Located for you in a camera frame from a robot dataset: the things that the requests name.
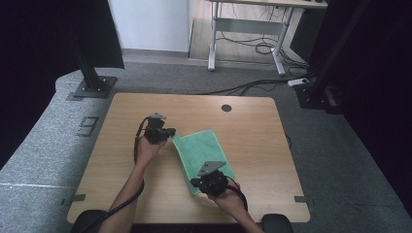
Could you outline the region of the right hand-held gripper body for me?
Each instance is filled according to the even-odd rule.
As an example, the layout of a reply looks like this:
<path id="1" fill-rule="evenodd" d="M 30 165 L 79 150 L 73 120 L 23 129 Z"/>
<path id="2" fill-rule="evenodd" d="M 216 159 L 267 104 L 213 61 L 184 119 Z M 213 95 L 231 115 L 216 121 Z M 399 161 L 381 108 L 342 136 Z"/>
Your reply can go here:
<path id="1" fill-rule="evenodd" d="M 220 171 L 225 165 L 224 161 L 206 161 L 200 168 L 197 178 L 201 180 L 198 188 L 202 193 L 218 197 L 225 192 L 228 185 L 226 175 Z"/>

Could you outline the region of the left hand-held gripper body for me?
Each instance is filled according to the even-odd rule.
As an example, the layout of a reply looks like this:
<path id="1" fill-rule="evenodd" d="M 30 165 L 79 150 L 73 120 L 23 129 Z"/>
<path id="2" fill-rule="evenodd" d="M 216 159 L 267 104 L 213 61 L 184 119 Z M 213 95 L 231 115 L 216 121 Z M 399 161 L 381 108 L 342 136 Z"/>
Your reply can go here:
<path id="1" fill-rule="evenodd" d="M 166 116 L 159 113 L 154 113 L 144 119 L 146 122 L 144 136 L 151 144 L 158 144 L 169 137 L 167 130 L 163 128 L 165 120 Z"/>

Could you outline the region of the green towel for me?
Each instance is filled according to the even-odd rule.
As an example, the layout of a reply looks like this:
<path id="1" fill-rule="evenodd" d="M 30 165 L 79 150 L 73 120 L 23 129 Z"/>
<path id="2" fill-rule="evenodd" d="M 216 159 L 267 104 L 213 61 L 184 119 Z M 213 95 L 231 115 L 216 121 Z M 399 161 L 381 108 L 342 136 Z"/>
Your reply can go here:
<path id="1" fill-rule="evenodd" d="M 206 161 L 224 161 L 225 165 L 221 171 L 235 178 L 235 174 L 230 166 L 223 148 L 213 130 L 204 130 L 180 136 L 178 132 L 172 137 L 173 144 L 180 156 L 185 181 L 191 195 L 200 193 L 200 190 L 194 187 L 190 180 L 197 178 L 200 168 Z"/>

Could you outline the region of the person's left hand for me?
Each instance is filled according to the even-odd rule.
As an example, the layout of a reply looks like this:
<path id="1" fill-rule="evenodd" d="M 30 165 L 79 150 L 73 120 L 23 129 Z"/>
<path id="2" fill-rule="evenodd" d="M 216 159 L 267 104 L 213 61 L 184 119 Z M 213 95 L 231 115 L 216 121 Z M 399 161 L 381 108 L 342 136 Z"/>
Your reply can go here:
<path id="1" fill-rule="evenodd" d="M 149 165 L 158 155 L 160 149 L 166 145 L 164 140 L 158 144 L 151 144 L 145 136 L 137 139 L 136 149 L 134 152 L 135 165 Z"/>

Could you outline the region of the person's right hand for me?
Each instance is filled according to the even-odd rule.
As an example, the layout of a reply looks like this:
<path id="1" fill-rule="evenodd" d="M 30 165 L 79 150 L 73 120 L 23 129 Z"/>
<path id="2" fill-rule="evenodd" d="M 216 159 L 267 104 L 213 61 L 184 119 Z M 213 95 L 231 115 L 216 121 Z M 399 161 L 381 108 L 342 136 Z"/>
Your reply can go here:
<path id="1" fill-rule="evenodd" d="M 231 189 L 226 189 L 225 192 L 218 197 L 209 195 L 208 198 L 214 201 L 224 213 L 233 218 L 242 218 L 248 213 L 241 197 Z"/>

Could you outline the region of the person's right leg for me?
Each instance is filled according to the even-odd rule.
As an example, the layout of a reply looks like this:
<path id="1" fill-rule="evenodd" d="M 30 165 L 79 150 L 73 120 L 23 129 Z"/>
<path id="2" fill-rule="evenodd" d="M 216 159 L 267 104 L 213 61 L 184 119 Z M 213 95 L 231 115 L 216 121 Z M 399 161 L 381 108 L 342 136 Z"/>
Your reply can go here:
<path id="1" fill-rule="evenodd" d="M 264 233 L 293 233 L 289 219 L 280 214 L 266 214 L 261 219 Z"/>

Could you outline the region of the person's leg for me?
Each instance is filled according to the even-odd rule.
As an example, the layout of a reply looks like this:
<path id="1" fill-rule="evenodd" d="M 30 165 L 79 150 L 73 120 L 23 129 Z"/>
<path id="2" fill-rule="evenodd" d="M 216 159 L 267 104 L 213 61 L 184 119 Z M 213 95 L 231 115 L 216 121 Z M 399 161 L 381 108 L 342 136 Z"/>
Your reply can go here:
<path id="1" fill-rule="evenodd" d="M 106 215 L 106 211 L 102 210 L 87 210 L 82 212 L 76 219 L 70 233 L 81 233 L 95 221 Z"/>
<path id="2" fill-rule="evenodd" d="M 264 233 L 293 233 L 289 219 L 280 214 L 266 214 L 261 219 Z"/>

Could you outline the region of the black metal stand with base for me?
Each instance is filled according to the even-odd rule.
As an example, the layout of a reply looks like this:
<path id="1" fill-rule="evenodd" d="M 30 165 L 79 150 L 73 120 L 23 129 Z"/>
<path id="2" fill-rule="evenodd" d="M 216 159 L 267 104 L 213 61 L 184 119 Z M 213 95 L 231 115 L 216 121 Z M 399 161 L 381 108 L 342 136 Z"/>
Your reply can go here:
<path id="1" fill-rule="evenodd" d="M 301 108 L 326 110 L 339 107 L 333 93 L 327 89 L 331 70 L 370 1 L 329 1 L 309 61 L 309 77 L 314 80 L 294 89 Z"/>
<path id="2" fill-rule="evenodd" d="M 72 35 L 71 43 L 77 64 L 83 74 L 83 80 L 73 92 L 74 98 L 101 98 L 106 99 L 112 88 L 115 86 L 117 78 L 99 76 L 95 69 L 87 63 L 86 57 L 78 42 L 78 39 Z"/>

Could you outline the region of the grey tape strip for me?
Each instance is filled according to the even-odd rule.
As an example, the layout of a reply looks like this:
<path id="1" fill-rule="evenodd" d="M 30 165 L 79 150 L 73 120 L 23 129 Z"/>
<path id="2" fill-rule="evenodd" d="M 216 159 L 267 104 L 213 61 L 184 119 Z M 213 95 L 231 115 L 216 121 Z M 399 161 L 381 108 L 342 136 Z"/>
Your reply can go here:
<path id="1" fill-rule="evenodd" d="M 61 205 L 63 206 L 70 206 L 73 202 L 84 201 L 86 196 L 84 194 L 75 194 L 68 198 L 63 198 L 61 201 Z"/>
<path id="2" fill-rule="evenodd" d="M 305 203 L 308 206 L 314 206 L 314 199 L 308 198 L 306 196 L 294 196 L 295 203 Z"/>

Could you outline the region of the person's left leg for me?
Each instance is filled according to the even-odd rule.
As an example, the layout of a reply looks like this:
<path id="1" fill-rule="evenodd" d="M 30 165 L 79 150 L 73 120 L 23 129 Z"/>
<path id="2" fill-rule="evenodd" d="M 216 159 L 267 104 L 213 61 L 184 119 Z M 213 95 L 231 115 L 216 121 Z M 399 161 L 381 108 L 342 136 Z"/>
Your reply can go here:
<path id="1" fill-rule="evenodd" d="M 106 215 L 106 211 L 102 210 L 87 210 L 82 212 L 76 219 L 70 233 L 81 233 L 95 221 Z"/>

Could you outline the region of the black curtain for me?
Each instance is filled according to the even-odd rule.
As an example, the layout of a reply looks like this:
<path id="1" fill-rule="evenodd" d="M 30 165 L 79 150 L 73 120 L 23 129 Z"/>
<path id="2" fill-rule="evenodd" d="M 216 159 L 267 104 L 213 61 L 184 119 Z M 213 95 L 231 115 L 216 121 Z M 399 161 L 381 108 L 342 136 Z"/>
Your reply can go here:
<path id="1" fill-rule="evenodd" d="M 109 0 L 0 0 L 0 169 L 85 66 L 124 67 Z"/>
<path id="2" fill-rule="evenodd" d="M 412 0 L 326 0 L 312 59 L 412 216 Z"/>

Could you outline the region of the dark box under desk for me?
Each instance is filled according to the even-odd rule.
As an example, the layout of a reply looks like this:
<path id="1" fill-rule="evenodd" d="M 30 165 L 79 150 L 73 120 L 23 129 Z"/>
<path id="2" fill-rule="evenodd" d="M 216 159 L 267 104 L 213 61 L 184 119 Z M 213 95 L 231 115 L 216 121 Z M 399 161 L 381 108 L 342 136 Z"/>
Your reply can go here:
<path id="1" fill-rule="evenodd" d="M 309 62 L 326 11 L 304 9 L 292 37 L 290 48 L 305 62 Z"/>

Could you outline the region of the white metal desk frame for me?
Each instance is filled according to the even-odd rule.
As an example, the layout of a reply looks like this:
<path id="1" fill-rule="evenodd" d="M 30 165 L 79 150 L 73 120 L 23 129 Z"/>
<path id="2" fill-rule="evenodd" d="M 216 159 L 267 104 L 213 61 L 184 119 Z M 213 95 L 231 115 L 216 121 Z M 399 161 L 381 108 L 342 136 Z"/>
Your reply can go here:
<path id="1" fill-rule="evenodd" d="M 246 34 L 273 35 L 278 37 L 277 44 L 270 54 L 275 62 L 278 74 L 286 75 L 284 65 L 280 57 L 280 50 L 284 43 L 293 11 L 300 9 L 326 9 L 325 0 L 209 0 L 212 3 L 212 39 L 209 47 L 208 70 L 216 68 L 216 41 L 218 32 L 234 32 Z M 286 9 L 286 17 L 281 22 L 236 19 L 219 17 L 220 4 L 242 4 L 252 6 L 283 7 Z"/>

